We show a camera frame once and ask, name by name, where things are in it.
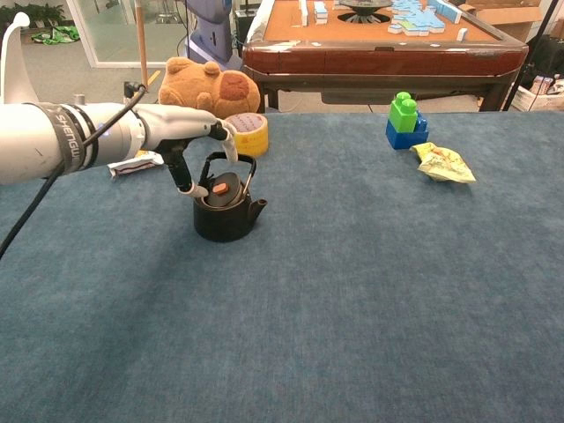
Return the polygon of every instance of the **table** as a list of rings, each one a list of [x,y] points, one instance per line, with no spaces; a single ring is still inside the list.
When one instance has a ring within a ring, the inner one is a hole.
[[[313,7],[308,1],[310,17]],[[411,37],[388,33],[389,23],[343,22],[338,16],[347,11],[333,10],[332,2],[326,8],[327,25],[311,18],[302,27],[296,0],[261,3],[243,48],[243,70],[269,94],[271,107],[278,108],[278,90],[321,92],[327,103],[358,104],[391,102],[404,90],[482,95],[481,110],[499,110],[528,49],[466,12],[457,25],[440,17],[444,33]],[[460,43],[463,27],[469,32]]]
[[[166,169],[64,176],[0,262],[0,421],[560,422],[562,116],[429,115],[467,186],[385,115],[268,115],[227,244]],[[1,234],[40,184],[0,187]]]

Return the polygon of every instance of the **roll of tape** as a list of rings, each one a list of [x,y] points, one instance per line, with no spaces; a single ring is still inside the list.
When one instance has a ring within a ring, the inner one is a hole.
[[[236,129],[237,152],[258,157],[268,150],[268,121],[257,113],[241,113],[226,119]]]

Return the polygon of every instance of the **teddy bear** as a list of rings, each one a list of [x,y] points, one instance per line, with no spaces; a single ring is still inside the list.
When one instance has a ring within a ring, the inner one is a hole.
[[[167,60],[159,103],[207,110],[225,119],[256,112],[260,94],[255,82],[242,72],[222,72],[215,62],[201,64],[186,57],[172,57]]]

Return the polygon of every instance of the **floor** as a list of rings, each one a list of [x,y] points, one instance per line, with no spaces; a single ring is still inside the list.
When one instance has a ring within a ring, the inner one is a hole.
[[[84,94],[88,102],[121,102],[124,81],[141,79],[139,69],[92,69],[81,42],[56,46],[23,44],[29,77],[40,100],[54,103],[71,102],[73,94]],[[164,77],[161,71],[150,87],[144,102],[154,102]],[[464,95],[433,100],[421,100],[419,109],[427,113],[477,112],[474,96]],[[386,113],[387,105],[328,105],[319,93],[280,93],[281,112],[292,113]]]

